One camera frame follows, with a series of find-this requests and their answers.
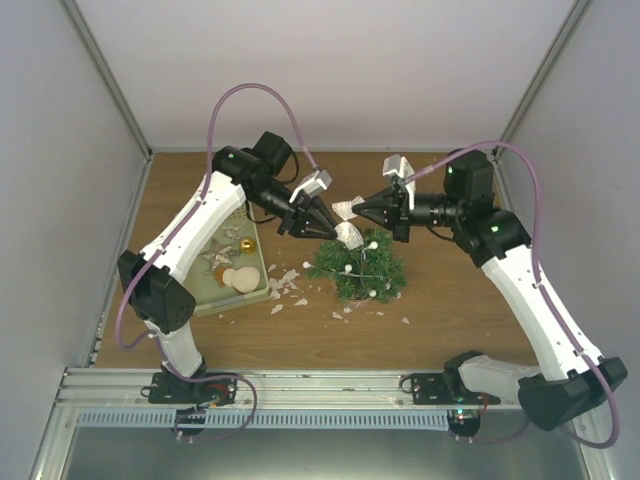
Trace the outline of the silver mesh ribbon bow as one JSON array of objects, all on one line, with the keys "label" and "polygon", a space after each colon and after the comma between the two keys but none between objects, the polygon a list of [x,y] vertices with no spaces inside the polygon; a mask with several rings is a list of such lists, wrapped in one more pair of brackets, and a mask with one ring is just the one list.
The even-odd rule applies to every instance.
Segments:
[{"label": "silver mesh ribbon bow", "polygon": [[348,250],[353,250],[364,245],[364,239],[360,230],[352,223],[357,217],[357,214],[353,211],[353,207],[363,202],[364,199],[361,196],[356,196],[352,200],[332,204],[332,210],[340,219],[340,222],[335,227],[337,240]]}]

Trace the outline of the small green christmas tree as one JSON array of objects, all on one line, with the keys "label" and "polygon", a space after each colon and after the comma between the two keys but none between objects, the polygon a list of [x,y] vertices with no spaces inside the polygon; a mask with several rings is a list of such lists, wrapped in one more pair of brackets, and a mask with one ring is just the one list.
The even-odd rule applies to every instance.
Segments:
[{"label": "small green christmas tree", "polygon": [[393,252],[389,232],[367,229],[362,234],[364,245],[353,250],[338,240],[321,243],[303,268],[310,279],[329,279],[342,303],[375,300],[387,304],[407,286],[405,263]]}]

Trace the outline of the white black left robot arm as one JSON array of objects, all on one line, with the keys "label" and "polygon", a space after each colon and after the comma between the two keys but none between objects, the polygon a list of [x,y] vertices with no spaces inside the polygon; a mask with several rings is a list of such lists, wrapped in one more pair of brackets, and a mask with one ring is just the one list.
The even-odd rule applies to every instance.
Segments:
[{"label": "white black left robot arm", "polygon": [[169,225],[140,252],[126,250],[118,259],[123,288],[119,307],[131,307],[144,322],[146,336],[157,342],[163,368],[174,376],[171,391],[185,404],[203,398],[207,379],[190,327],[196,301],[184,281],[226,218],[252,203],[279,219],[280,235],[337,237],[337,223],[320,197],[331,184],[327,171],[315,167],[295,189],[278,180],[294,154],[283,138],[270,132],[252,148],[220,149],[208,160],[203,180]]}]

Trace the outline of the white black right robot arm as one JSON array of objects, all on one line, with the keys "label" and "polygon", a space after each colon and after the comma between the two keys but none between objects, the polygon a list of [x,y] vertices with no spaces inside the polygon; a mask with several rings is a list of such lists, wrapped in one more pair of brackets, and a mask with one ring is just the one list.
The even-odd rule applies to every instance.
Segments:
[{"label": "white black right robot arm", "polygon": [[389,187],[353,211],[401,242],[418,226],[451,231],[452,241],[503,296],[538,364],[502,362],[478,351],[460,354],[444,365],[444,396],[458,406],[475,397],[516,403],[533,425],[552,431],[607,402],[627,369],[621,359],[604,357],[580,330],[546,280],[521,221],[496,206],[487,155],[467,148],[451,156],[440,194],[417,192],[406,158],[385,159]]}]

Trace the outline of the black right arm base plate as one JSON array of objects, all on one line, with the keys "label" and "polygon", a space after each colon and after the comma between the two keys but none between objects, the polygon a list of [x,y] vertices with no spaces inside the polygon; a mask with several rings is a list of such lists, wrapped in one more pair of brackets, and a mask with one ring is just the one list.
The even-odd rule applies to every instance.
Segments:
[{"label": "black right arm base plate", "polygon": [[458,374],[411,373],[401,376],[399,389],[414,405],[482,405],[483,397],[468,390]]}]

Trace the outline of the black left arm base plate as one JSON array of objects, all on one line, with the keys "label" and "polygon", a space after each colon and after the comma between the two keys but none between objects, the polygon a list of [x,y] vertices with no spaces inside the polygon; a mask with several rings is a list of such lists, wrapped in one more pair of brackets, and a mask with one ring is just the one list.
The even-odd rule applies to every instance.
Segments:
[{"label": "black left arm base plate", "polygon": [[235,402],[237,379],[223,376],[207,382],[187,382],[167,370],[152,376],[151,384],[140,390],[151,404],[227,405]]}]

